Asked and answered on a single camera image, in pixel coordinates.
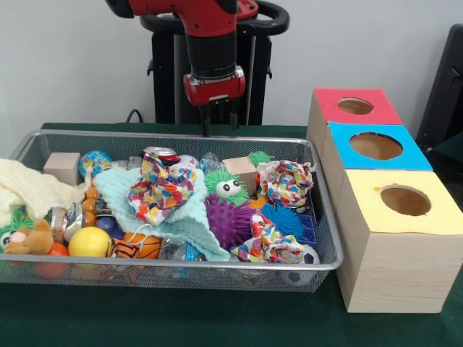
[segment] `yellow ball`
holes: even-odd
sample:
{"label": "yellow ball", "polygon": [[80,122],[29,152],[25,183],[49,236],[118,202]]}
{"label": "yellow ball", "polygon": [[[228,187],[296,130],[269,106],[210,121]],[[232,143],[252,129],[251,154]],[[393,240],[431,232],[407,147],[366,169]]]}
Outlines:
{"label": "yellow ball", "polygon": [[72,257],[105,257],[111,238],[103,229],[88,226],[77,231],[69,241]]}

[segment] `wooden block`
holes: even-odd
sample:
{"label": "wooden block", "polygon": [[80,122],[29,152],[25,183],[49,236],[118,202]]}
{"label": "wooden block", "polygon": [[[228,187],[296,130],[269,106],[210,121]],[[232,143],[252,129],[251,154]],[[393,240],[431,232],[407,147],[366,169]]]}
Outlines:
{"label": "wooden block", "polygon": [[463,214],[433,172],[346,170],[337,218],[348,312],[442,310],[463,263]]}
{"label": "wooden block", "polygon": [[257,191],[256,179],[258,172],[254,164],[248,157],[232,158],[223,160],[226,169],[239,176],[239,178],[246,184],[247,193],[249,196],[255,195]]}
{"label": "wooden block", "polygon": [[382,90],[315,89],[310,105],[307,139],[315,145],[320,157],[330,121],[402,125]]}
{"label": "wooden block", "polygon": [[433,170],[402,125],[329,124],[321,164],[335,209],[345,168]]}
{"label": "wooden block", "polygon": [[55,152],[43,167],[45,174],[55,176],[59,181],[76,186],[79,184],[80,153]]}

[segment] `teddy bear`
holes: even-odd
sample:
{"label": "teddy bear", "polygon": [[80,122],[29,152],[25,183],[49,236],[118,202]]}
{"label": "teddy bear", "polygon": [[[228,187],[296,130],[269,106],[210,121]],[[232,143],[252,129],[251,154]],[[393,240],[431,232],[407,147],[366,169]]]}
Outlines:
{"label": "teddy bear", "polygon": [[10,236],[5,254],[48,254],[52,245],[50,225],[46,220],[37,220],[32,230],[20,228]]}

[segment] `silver basket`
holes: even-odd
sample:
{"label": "silver basket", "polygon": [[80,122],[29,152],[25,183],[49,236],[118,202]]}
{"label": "silver basket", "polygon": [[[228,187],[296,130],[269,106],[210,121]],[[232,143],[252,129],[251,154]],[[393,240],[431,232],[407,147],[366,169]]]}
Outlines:
{"label": "silver basket", "polygon": [[340,266],[343,254],[325,178],[316,149],[305,140],[262,137],[194,137],[175,134],[71,132],[41,130],[29,134],[11,159],[41,171],[52,152],[91,150],[107,152],[114,160],[138,155],[148,146],[170,147],[201,158],[207,152],[219,158],[246,156],[263,150],[276,160],[317,164],[311,209],[317,217],[315,236],[319,265],[249,262],[185,262],[126,260],[97,257],[48,257],[0,254],[0,282],[80,286],[137,286],[148,288],[204,288],[253,291],[315,292],[329,270]]}

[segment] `green tablecloth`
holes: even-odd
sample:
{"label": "green tablecloth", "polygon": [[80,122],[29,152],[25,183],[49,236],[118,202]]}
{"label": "green tablecloth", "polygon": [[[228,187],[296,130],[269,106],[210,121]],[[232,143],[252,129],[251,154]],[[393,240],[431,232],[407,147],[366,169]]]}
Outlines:
{"label": "green tablecloth", "polygon": [[[160,124],[43,128],[199,134]],[[236,135],[305,137],[305,128]],[[335,273],[315,294],[2,284],[0,296],[1,346],[463,346],[462,272],[441,314],[347,314]]]}

